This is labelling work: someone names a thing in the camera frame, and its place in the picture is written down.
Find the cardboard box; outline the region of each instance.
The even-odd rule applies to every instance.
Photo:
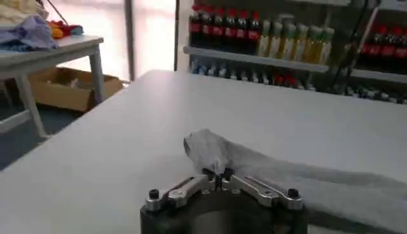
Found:
[[[92,74],[65,67],[53,67],[29,75],[37,103],[86,112],[95,107]],[[106,98],[123,88],[114,76],[104,75]]]

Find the red bottle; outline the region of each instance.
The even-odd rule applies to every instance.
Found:
[[[249,26],[248,32],[248,45],[247,52],[251,55],[256,54],[256,49],[260,39],[260,22],[259,22],[259,13],[253,12],[252,20]]]
[[[378,26],[371,39],[371,44],[368,48],[368,65],[370,69],[380,67],[380,52],[382,51],[384,37],[387,33],[386,26]]]
[[[238,53],[245,53],[247,46],[247,11],[240,11],[239,19],[237,20],[236,41]]]
[[[224,48],[229,51],[234,51],[237,47],[236,45],[236,10],[230,9],[228,11],[228,16],[225,20],[225,30],[224,30]]]
[[[394,67],[394,54],[397,48],[397,39],[403,35],[403,31],[400,27],[395,27],[391,31],[388,31],[384,37],[384,45],[380,52],[382,69],[391,72]]]
[[[406,74],[406,60],[407,60],[407,30],[404,35],[397,39],[397,48],[394,52],[394,71]]]
[[[200,45],[200,40],[201,40],[201,33],[202,33],[202,25],[201,25],[201,16],[200,16],[200,11],[201,6],[200,5],[193,5],[192,10],[193,13],[190,15],[190,24],[189,24],[189,30],[190,30],[190,45],[191,46],[199,46]]]
[[[224,9],[218,8],[214,19],[213,40],[217,49],[223,48],[224,37]]]
[[[214,23],[214,8],[207,6],[202,15],[202,46],[212,48],[212,32]]]

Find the yellow bottle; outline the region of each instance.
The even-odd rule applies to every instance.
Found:
[[[294,33],[295,25],[287,24],[284,29],[284,38],[281,41],[278,58],[279,59],[290,59],[291,51],[293,50],[294,45]]]
[[[270,52],[268,53],[268,56],[270,58],[277,58],[277,55],[279,53],[281,30],[282,24],[274,22],[273,33],[270,38]]]
[[[324,29],[321,48],[319,48],[319,51],[318,51],[318,54],[316,57],[318,64],[325,65],[328,63],[328,58],[329,58],[329,55],[331,54],[331,49],[332,49],[331,41],[332,41],[334,34],[335,34],[334,29],[331,29],[329,27]]]
[[[314,43],[314,48],[312,49],[312,58],[309,60],[310,63],[317,64],[319,61],[319,57],[321,55],[321,50],[323,46],[323,32],[324,30],[320,27],[316,28],[316,42]]]
[[[307,41],[305,42],[304,53],[302,56],[302,62],[311,62],[312,56],[314,55],[314,47],[317,39],[317,26],[311,26],[308,35]]]
[[[307,32],[308,32],[307,26],[303,24],[299,24],[297,26],[297,35],[294,42],[293,50],[291,52],[291,60],[293,61],[302,60],[305,49],[305,43],[307,42]]]

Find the metal pole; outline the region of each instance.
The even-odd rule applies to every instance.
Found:
[[[179,0],[176,0],[176,21],[175,21],[175,40],[174,40],[174,71],[178,68],[178,34],[179,34]]]
[[[135,79],[135,58],[134,58],[134,21],[133,21],[133,0],[125,0],[125,20],[127,38],[128,73],[130,81]]]

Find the clothing pile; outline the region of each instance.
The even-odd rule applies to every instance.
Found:
[[[42,1],[0,1],[0,50],[49,50],[58,47],[54,39],[83,34],[82,26],[47,22],[48,15]]]

